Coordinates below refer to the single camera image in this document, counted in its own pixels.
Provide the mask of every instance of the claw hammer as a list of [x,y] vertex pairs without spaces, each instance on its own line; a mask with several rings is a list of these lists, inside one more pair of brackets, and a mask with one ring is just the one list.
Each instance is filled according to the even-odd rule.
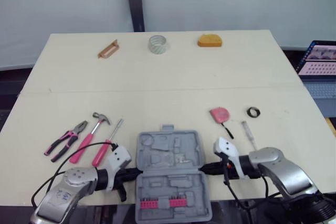
[[[95,133],[95,131],[98,129],[99,125],[102,122],[107,122],[109,125],[110,121],[108,120],[108,118],[103,115],[103,114],[99,114],[97,112],[93,113],[92,115],[94,118],[98,118],[98,123],[95,125],[95,127],[93,128],[93,130],[84,138],[84,140],[81,142],[80,146],[78,147],[78,149],[83,148],[84,146],[87,146],[91,143],[92,139],[93,139],[93,135]],[[84,153],[85,149],[82,149],[81,151],[77,152],[74,156],[71,157],[70,162],[73,164],[78,163],[78,161],[80,160],[80,157],[82,156],[82,154]]]

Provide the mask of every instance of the table surface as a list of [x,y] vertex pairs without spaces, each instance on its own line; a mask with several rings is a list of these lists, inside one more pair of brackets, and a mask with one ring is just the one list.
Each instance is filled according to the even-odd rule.
[[[245,120],[259,148],[281,149],[322,192],[335,191],[335,138],[271,33],[216,33],[223,39],[222,48],[199,48],[198,31],[160,33],[170,46],[159,56],[146,48],[153,33],[51,35],[0,133],[0,172],[8,178],[0,182],[0,205],[30,205],[33,192],[60,164],[50,162],[45,149],[65,130],[88,120],[71,148],[75,151],[96,123],[94,111],[113,123],[102,124],[94,142],[104,140],[119,118],[125,119],[114,140],[129,150],[133,161],[128,167],[135,167],[137,135],[159,131],[163,124],[197,130],[206,162],[218,161],[213,143],[228,136],[208,111],[223,106],[231,113],[226,126],[242,155],[253,150],[240,124]],[[97,53],[116,38],[120,49],[108,59],[98,59]],[[247,116],[250,106],[260,108],[260,117]],[[77,166],[90,166],[98,148],[88,149]],[[68,163],[65,168],[73,166]],[[270,193],[276,192],[268,181]],[[232,199],[222,176],[208,176],[208,182],[212,200]],[[239,198],[264,196],[261,180],[236,180],[232,187]],[[134,182],[125,183],[125,188],[125,203],[134,203]],[[120,201],[115,191],[100,191],[80,203]]]

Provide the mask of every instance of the orange sponge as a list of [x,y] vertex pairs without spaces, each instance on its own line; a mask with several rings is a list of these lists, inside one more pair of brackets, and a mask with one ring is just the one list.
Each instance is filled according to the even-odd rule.
[[197,44],[200,47],[221,47],[222,39],[217,34],[203,34]]

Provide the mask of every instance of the white wall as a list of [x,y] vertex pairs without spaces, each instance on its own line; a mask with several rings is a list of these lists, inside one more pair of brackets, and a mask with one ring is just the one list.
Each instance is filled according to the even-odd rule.
[[133,31],[128,0],[0,0],[0,69],[33,65],[51,33]]
[[146,31],[270,29],[283,47],[336,40],[336,0],[143,0]]

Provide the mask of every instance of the plier jaw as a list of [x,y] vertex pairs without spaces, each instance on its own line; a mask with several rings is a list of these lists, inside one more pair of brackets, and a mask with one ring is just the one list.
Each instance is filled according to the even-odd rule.
[[86,125],[88,125],[88,121],[83,121],[81,122],[80,124],[77,124],[75,128],[73,128],[73,132],[75,134],[79,134],[81,133],[85,128],[86,128]]

